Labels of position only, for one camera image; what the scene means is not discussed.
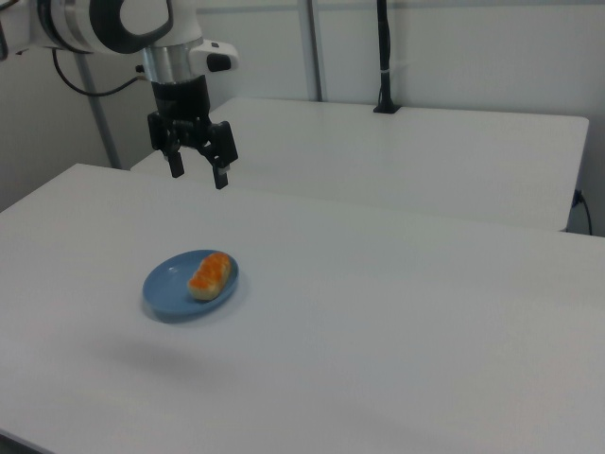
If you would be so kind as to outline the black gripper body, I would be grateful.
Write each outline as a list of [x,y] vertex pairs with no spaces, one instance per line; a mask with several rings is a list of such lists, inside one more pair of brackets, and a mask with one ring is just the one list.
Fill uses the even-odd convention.
[[202,148],[209,141],[210,99],[206,77],[186,82],[152,82],[157,110],[150,115],[153,148],[173,148],[176,143]]

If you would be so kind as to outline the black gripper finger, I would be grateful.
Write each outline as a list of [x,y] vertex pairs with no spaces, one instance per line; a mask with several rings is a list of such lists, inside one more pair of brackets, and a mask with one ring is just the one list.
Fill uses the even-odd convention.
[[238,159],[231,124],[228,121],[212,123],[201,132],[197,150],[212,166],[216,189],[223,189],[229,182],[230,165]]
[[159,150],[167,160],[171,176],[183,175],[183,163],[180,154],[181,143],[174,129],[167,125],[158,112],[147,116],[150,143],[154,150]]

